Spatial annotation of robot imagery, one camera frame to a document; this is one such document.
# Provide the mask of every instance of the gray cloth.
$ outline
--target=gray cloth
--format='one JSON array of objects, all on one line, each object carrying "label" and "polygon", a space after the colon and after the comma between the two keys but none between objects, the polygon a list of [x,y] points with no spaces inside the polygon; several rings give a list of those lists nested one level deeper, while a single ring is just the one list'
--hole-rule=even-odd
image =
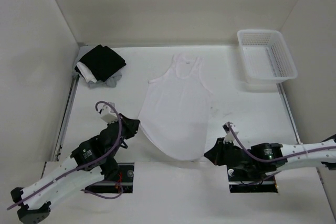
[{"label": "gray cloth", "polygon": [[[77,76],[79,73],[75,70],[76,64],[79,62],[79,60],[89,51],[91,51],[93,48],[96,46],[83,46],[79,48],[78,56],[75,59],[72,67],[72,75]],[[121,79],[122,75],[120,70],[114,73],[109,79],[107,79],[105,82],[98,80],[97,82],[89,81],[88,85],[89,87],[96,88],[96,87],[110,87],[110,88],[115,88],[117,86],[117,81]]]}]

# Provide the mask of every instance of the white robotic arm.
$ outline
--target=white robotic arm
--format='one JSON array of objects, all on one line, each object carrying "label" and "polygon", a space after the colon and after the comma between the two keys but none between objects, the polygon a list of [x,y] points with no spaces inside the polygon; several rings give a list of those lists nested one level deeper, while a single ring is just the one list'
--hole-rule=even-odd
[{"label": "white robotic arm", "polygon": [[111,180],[118,172],[114,155],[120,147],[127,148],[124,140],[136,135],[140,121],[118,114],[109,103],[99,103],[104,104],[99,113],[108,123],[107,128],[82,142],[49,175],[29,187],[17,187],[10,192],[15,204],[7,210],[20,206],[17,214],[24,224],[40,223],[65,198],[96,182]]},{"label": "white robotic arm", "polygon": [[247,150],[234,125],[226,123],[223,128],[227,135],[218,138],[204,156],[215,165],[226,165],[231,174],[238,170],[244,179],[261,181],[270,174],[302,167],[336,169],[336,135],[316,144],[262,143]]}]

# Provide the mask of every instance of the black cloth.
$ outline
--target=black cloth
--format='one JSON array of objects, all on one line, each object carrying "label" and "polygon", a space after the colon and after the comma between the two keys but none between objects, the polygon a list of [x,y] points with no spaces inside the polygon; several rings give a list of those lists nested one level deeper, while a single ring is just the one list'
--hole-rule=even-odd
[{"label": "black cloth", "polygon": [[97,80],[105,82],[119,69],[126,66],[125,60],[109,47],[98,45],[85,54],[80,60]]}]

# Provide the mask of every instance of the white plastic basket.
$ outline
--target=white plastic basket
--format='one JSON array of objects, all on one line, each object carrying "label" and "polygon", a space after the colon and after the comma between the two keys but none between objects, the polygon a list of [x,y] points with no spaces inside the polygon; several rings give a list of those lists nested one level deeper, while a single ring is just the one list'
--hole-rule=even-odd
[{"label": "white plastic basket", "polygon": [[280,32],[249,29],[240,30],[237,35],[249,83],[281,83],[298,76],[292,56]]}]

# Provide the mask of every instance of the white tank top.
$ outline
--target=white tank top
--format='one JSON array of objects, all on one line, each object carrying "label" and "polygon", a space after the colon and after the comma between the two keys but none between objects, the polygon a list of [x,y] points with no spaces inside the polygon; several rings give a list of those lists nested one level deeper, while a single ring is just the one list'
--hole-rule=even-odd
[{"label": "white tank top", "polygon": [[149,81],[139,115],[148,139],[166,155],[182,161],[204,154],[211,92],[201,81],[201,64],[200,57],[174,56],[168,71]]}]

